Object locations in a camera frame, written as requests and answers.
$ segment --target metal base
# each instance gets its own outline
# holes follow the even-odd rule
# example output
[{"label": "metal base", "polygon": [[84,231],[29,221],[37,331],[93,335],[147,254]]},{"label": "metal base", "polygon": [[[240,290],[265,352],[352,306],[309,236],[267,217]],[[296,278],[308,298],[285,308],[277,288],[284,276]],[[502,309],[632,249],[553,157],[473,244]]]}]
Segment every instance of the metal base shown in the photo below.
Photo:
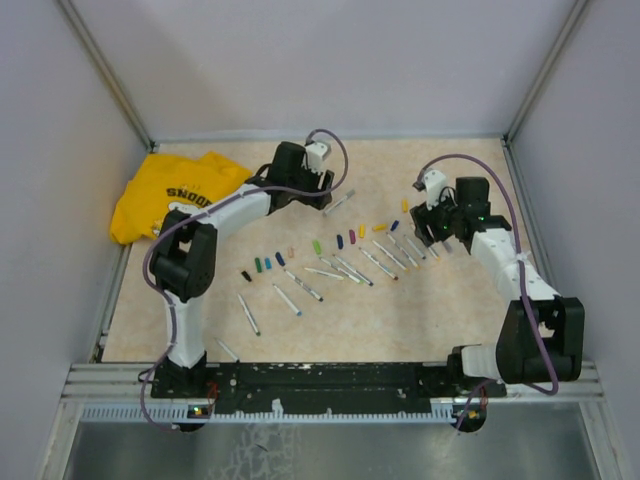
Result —
[{"label": "metal base", "polygon": [[449,425],[366,421],[216,424],[164,434],[140,423],[81,421],[66,478],[600,477],[577,404],[518,403],[489,404],[487,423],[474,434]]}]

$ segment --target cable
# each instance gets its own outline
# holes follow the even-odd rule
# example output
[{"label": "cable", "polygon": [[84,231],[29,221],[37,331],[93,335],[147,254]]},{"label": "cable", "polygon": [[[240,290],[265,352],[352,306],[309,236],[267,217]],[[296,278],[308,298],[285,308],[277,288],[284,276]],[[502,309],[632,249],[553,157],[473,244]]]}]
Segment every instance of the cable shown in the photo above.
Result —
[{"label": "cable", "polygon": [[[522,243],[520,242],[520,231],[518,229],[518,222],[516,219],[516,212],[513,206],[513,202],[511,201],[511,198],[509,197],[509,193],[507,192],[507,189],[504,187],[502,181],[500,180],[496,172],[494,172],[493,169],[489,167],[489,165],[484,163],[482,160],[472,157],[471,155],[465,155],[463,153],[450,153],[447,155],[442,155],[440,157],[434,158],[433,160],[428,162],[424,167],[422,167],[422,170],[420,170],[420,173],[418,174],[418,181],[422,182],[424,172],[426,172],[427,169],[429,169],[432,165],[435,165],[436,163],[441,162],[443,160],[447,160],[449,158],[462,158],[463,160],[468,160],[470,162],[473,162],[476,165],[479,165],[480,167],[484,168],[484,170],[489,175],[491,175],[491,178],[495,180],[496,184],[498,185],[498,188],[500,189],[500,192],[502,193],[502,196],[504,197],[504,200],[507,204],[507,208],[509,209],[509,216],[511,217],[511,225],[513,226],[513,237],[515,241],[516,255],[522,254]],[[533,313],[533,308],[531,307],[531,301],[529,300],[529,296],[527,295],[527,279],[525,278],[525,273],[526,273],[525,265],[521,259],[518,259],[518,270],[520,274],[520,296],[522,297],[522,304],[524,305],[524,310],[527,314],[529,325],[531,326],[533,338],[536,341],[536,345],[538,346],[538,350],[540,351],[540,355],[542,356],[542,361],[544,362],[544,365],[547,368],[547,372],[549,373],[549,378],[551,379],[550,390],[546,390],[540,387],[539,385],[535,385],[532,383],[527,383],[525,385],[541,393],[544,393],[547,395],[555,395],[556,393],[558,393],[558,389],[560,387],[558,383],[558,374],[553,368],[553,363],[551,362],[551,358],[549,357],[549,352],[547,352],[547,348],[544,346],[544,341],[542,340],[542,336],[540,335],[540,331],[538,330],[538,324],[536,323],[536,317],[535,317],[535,314]],[[469,395],[469,399],[467,400],[467,404],[465,405],[465,409],[463,410],[463,413],[461,414],[460,418],[464,418],[464,414],[468,410],[469,404],[471,403],[472,396],[475,393],[477,393],[476,392],[477,388],[478,386],[476,386],[476,388],[474,388],[471,394]]]},{"label": "cable", "polygon": [[477,396],[483,388],[493,382],[495,382],[495,380],[493,380],[492,378],[487,378],[473,387],[473,390],[471,390],[471,393],[467,397],[467,402],[464,404],[462,412],[460,412],[460,415],[458,416],[458,421],[456,422],[456,430],[460,431],[460,427],[462,426],[464,417],[466,417],[467,412],[469,411],[469,407],[471,406],[471,400],[473,400],[473,397]]},{"label": "cable", "polygon": [[336,190],[338,187],[340,187],[340,185],[342,185],[342,183],[344,182],[345,178],[347,177],[347,173],[349,171],[349,155],[347,154],[347,149],[344,146],[344,143],[342,143],[342,140],[340,140],[340,138],[335,133],[333,133],[332,131],[327,130],[325,128],[317,128],[315,130],[312,130],[309,133],[309,135],[307,135],[307,138],[305,139],[305,145],[308,145],[311,142],[311,140],[313,139],[313,137],[315,137],[319,133],[324,133],[326,135],[329,135],[331,138],[333,138],[335,140],[335,142],[338,144],[338,146],[340,147],[340,149],[342,150],[342,155],[344,157],[344,171],[342,172],[342,176],[340,177],[338,182],[335,185],[333,185],[331,188],[328,188],[328,189],[323,190],[321,192],[311,193],[311,192],[304,192],[302,190],[296,190],[295,188],[290,188],[290,187],[280,187],[280,186],[256,187],[256,188],[254,188],[252,190],[248,190],[248,191],[244,192],[242,195],[235,194],[235,195],[232,195],[230,197],[227,197],[226,199],[216,203],[215,205],[212,205],[207,210],[205,210],[205,211],[203,211],[201,213],[198,213],[197,215],[193,215],[193,216],[191,216],[189,218],[186,218],[186,219],[182,220],[181,222],[176,223],[172,227],[168,228],[166,231],[162,232],[158,236],[158,238],[156,238],[151,243],[151,245],[149,246],[149,249],[147,250],[147,253],[144,256],[144,260],[142,261],[142,276],[144,277],[144,281],[147,283],[147,285],[149,285],[149,287],[151,287],[153,290],[155,290],[160,295],[162,295],[162,297],[167,302],[167,305],[169,306],[169,315],[171,316],[171,335],[170,335],[169,345],[167,346],[167,349],[164,351],[164,353],[162,355],[160,355],[160,357],[151,366],[151,368],[147,371],[147,373],[146,373],[146,375],[144,377],[144,381],[142,382],[142,387],[140,388],[140,409],[142,410],[142,415],[144,416],[145,420],[148,423],[150,423],[151,425],[159,428],[160,430],[164,430],[164,431],[167,431],[167,432],[178,431],[177,428],[174,428],[174,427],[166,428],[166,427],[156,423],[151,418],[151,416],[149,415],[149,412],[147,411],[147,407],[145,406],[144,394],[145,394],[145,390],[147,388],[147,385],[149,384],[149,380],[151,379],[151,376],[158,369],[158,367],[162,364],[162,362],[164,362],[164,360],[169,356],[169,354],[171,353],[171,350],[173,350],[173,347],[176,344],[176,338],[177,338],[177,335],[178,335],[178,325],[177,325],[178,324],[178,320],[177,320],[177,317],[176,317],[176,310],[175,310],[176,305],[173,302],[173,299],[164,290],[162,290],[158,285],[156,285],[153,282],[153,280],[151,280],[151,277],[149,276],[149,263],[151,262],[151,256],[153,255],[154,250],[158,247],[158,245],[165,238],[167,238],[169,235],[171,235],[176,230],[184,227],[185,225],[187,225],[187,224],[189,224],[191,222],[195,222],[197,220],[200,220],[200,219],[203,219],[205,217],[208,217],[209,215],[211,215],[211,214],[217,212],[218,210],[220,210],[221,208],[224,208],[227,205],[235,202],[236,200],[239,200],[242,197],[246,197],[248,195],[255,195],[256,193],[262,193],[262,192],[288,192],[288,193],[293,193],[295,195],[302,195],[304,197],[321,197],[323,195],[326,195],[326,194],[331,193],[334,190]]}]

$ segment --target aluminum frame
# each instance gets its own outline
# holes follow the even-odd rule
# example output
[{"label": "aluminum frame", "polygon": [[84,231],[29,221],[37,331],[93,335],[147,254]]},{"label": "aluminum frame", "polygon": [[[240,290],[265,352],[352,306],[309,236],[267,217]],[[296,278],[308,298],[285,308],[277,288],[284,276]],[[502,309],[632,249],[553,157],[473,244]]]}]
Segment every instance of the aluminum frame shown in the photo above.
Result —
[{"label": "aluminum frame", "polygon": [[[85,50],[90,62],[96,68],[105,88],[111,93],[131,128],[149,152],[157,151],[157,143],[148,133],[133,102],[126,94],[123,85],[119,82],[117,75],[86,26],[73,1],[55,0],[55,3],[74,32],[80,45]],[[542,94],[545,85],[553,74],[555,65],[566,49],[569,41],[573,38],[586,16],[590,3],[591,0],[575,1],[560,34],[556,38],[540,72],[532,83],[525,100],[503,138],[505,158],[514,183],[533,253],[540,273],[550,282],[553,282],[551,264],[545,253],[535,214],[530,207],[529,195],[522,178],[517,157],[512,150],[512,142],[517,137],[522,125],[534,107],[536,100]],[[96,344],[93,346],[89,361],[99,358],[100,347],[104,347],[106,342],[115,302],[122,285],[128,253],[128,249],[123,249],[114,261],[114,267],[110,275],[111,288],[100,304],[100,317],[96,319],[99,333],[96,335]],[[150,363],[88,363],[76,364],[71,367],[52,429],[48,454],[43,462],[39,478],[63,478],[77,426],[80,421],[139,420],[140,415],[136,414],[136,412],[139,412],[137,402],[140,390],[137,374],[150,366]],[[179,418],[182,418],[185,408],[188,408],[190,404],[201,403],[203,401],[206,402],[206,399],[158,400],[149,398],[149,406],[152,409],[156,409],[155,411],[158,412],[159,416],[158,419],[161,420],[162,415],[175,415],[175,412],[177,412]],[[388,423],[400,421],[421,422],[428,420],[450,422],[451,419],[447,415],[448,409],[453,405],[464,403],[465,401],[466,398],[433,399],[432,403],[435,411],[441,412],[435,415],[435,419],[422,417],[408,418],[406,416],[380,416],[378,419],[367,416],[368,418],[349,418],[346,420],[362,420],[367,422],[380,420]],[[583,373],[580,379],[574,383],[563,384],[561,392],[554,397],[547,397],[525,386],[517,385],[508,386],[506,398],[493,399],[492,402],[578,403],[601,477],[620,480],[633,478],[627,458],[623,455],[624,447],[619,439],[595,365],[592,362],[583,362]],[[263,416],[262,419],[255,418],[255,416],[244,415],[238,417],[224,416],[235,418],[220,417],[223,416],[216,417],[214,415],[214,418],[210,419],[210,421],[296,421],[295,418],[287,418],[284,416]],[[345,419],[314,417],[307,419],[297,418],[297,420],[343,421]]]}]

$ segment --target yellow t-shirt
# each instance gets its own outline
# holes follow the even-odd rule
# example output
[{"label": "yellow t-shirt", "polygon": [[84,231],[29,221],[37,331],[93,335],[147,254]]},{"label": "yellow t-shirt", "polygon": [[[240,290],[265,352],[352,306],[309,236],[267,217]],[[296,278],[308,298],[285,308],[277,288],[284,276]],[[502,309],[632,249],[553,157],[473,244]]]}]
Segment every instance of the yellow t-shirt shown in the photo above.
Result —
[{"label": "yellow t-shirt", "polygon": [[250,170],[215,152],[199,160],[147,155],[116,204],[111,240],[126,245],[143,235],[156,238],[171,210],[184,205],[207,207],[233,193],[249,176]]}]

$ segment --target silver pen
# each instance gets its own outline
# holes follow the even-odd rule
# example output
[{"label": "silver pen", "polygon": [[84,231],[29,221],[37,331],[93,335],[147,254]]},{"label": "silver pen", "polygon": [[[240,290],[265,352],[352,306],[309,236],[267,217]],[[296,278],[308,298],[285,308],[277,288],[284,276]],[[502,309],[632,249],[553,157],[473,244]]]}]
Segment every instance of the silver pen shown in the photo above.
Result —
[{"label": "silver pen", "polygon": [[340,200],[338,200],[336,203],[334,203],[333,205],[329,206],[329,208],[325,209],[324,212],[322,212],[323,216],[327,216],[329,215],[331,212],[333,212],[333,210],[337,207],[339,207],[340,205],[342,205],[344,202],[346,202],[347,200],[349,200],[351,197],[353,197],[353,195],[356,193],[355,190],[351,189],[347,192],[347,194],[342,197]]},{"label": "silver pen", "polygon": [[300,309],[296,307],[296,304],[293,303],[289,297],[287,297],[287,294],[284,293],[279,286],[277,286],[275,283],[272,283],[271,285],[273,285],[273,288],[276,289],[276,292],[278,292],[278,295],[280,295],[280,298],[284,300],[284,303],[286,303],[289,306],[289,308],[293,310],[293,313],[295,313],[298,317],[302,315],[302,312],[300,311]]},{"label": "silver pen", "polygon": [[322,295],[320,295],[318,292],[316,292],[313,288],[311,288],[309,285],[307,285],[306,283],[304,283],[301,279],[299,279],[298,277],[296,277],[293,273],[291,273],[289,270],[287,270],[286,268],[284,269],[284,272],[289,275],[291,277],[291,279],[296,282],[298,285],[300,285],[302,287],[302,289],[307,292],[309,295],[311,295],[313,298],[315,298],[316,300],[318,300],[319,302],[322,302],[324,299],[322,298]]},{"label": "silver pen", "polygon": [[247,302],[244,301],[244,298],[242,298],[242,295],[240,295],[240,294],[238,294],[238,300],[240,300],[240,305],[242,305],[242,309],[244,310],[244,314],[247,316],[247,319],[249,319],[249,323],[251,324],[251,328],[253,328],[253,331],[259,337],[260,336],[260,330],[258,330],[258,324],[256,323],[256,319],[253,318],[253,315],[251,314],[251,310],[249,310],[249,307],[247,306]]},{"label": "silver pen", "polygon": [[360,249],[360,251],[362,252],[362,254],[367,257],[369,260],[371,260],[380,270],[382,270],[384,273],[386,273],[387,275],[389,275],[391,278],[393,278],[394,280],[398,279],[398,276],[393,273],[391,270],[389,270],[387,267],[385,267],[383,264],[381,264],[378,259],[376,257],[374,257],[373,255],[371,255],[369,252],[367,252],[364,248],[362,247],[358,247]]},{"label": "silver pen", "polygon": [[409,246],[411,248],[413,248],[418,255],[420,255],[421,259],[423,259],[423,260],[427,259],[427,256],[424,254],[424,252],[422,250],[420,250],[415,243],[413,243],[413,240],[411,240],[411,238],[409,238],[408,236],[405,235],[404,239],[407,241]]},{"label": "silver pen", "polygon": [[304,267],[307,272],[316,273],[318,275],[323,275],[325,277],[335,278],[336,280],[344,280],[342,275],[337,275],[335,273],[325,272],[324,270],[318,270],[317,268]]},{"label": "silver pen", "polygon": [[365,283],[367,285],[369,285],[370,287],[373,287],[373,282],[371,280],[369,280],[367,277],[365,277],[364,273],[359,272],[358,269],[356,269],[356,267],[354,267],[353,265],[347,263],[346,260],[340,258],[337,255],[334,255],[333,258],[335,258],[337,261],[339,261],[342,265],[344,265],[347,269],[351,270],[351,272],[355,273],[356,275],[358,275],[360,278],[362,278],[362,280],[365,281]]},{"label": "silver pen", "polygon": [[409,262],[411,262],[411,265],[413,265],[417,269],[420,269],[420,265],[418,265],[418,262],[416,262],[415,259],[411,256],[411,254],[409,252],[407,252],[405,250],[405,248],[398,243],[398,241],[396,240],[396,238],[393,235],[391,235],[389,232],[387,232],[387,237],[389,237],[389,239],[393,242],[393,244],[396,246],[396,248],[398,250],[400,250],[404,254],[405,257],[407,257],[407,260],[409,260]]},{"label": "silver pen", "polygon": [[334,265],[333,262],[330,262],[329,260],[327,260],[324,257],[318,257],[320,259],[321,262],[326,263],[327,265],[329,265],[331,268],[333,268],[336,272],[340,272],[343,275],[346,275],[348,278],[350,278],[351,280],[353,280],[354,282],[360,284],[362,283],[362,279],[353,276],[350,272],[347,272],[344,268],[341,268],[337,265]]},{"label": "silver pen", "polygon": [[393,253],[391,253],[389,250],[387,250],[386,248],[384,248],[382,245],[380,245],[378,242],[376,242],[375,240],[373,240],[373,244],[378,247],[380,250],[382,250],[382,253],[384,253],[387,257],[389,257],[391,260],[393,260],[393,262],[398,265],[401,269],[403,269],[405,272],[408,272],[409,269],[406,267],[406,265],[404,263],[402,263],[400,260],[398,260],[398,257],[396,257]]},{"label": "silver pen", "polygon": [[231,358],[233,358],[234,362],[239,362],[240,359],[238,358],[238,356],[233,353],[233,350],[231,350],[226,343],[224,343],[222,340],[220,340],[218,337],[214,337],[216,342],[218,343],[218,345],[220,345],[220,348],[222,348],[225,352],[227,352],[227,355],[229,355]]}]

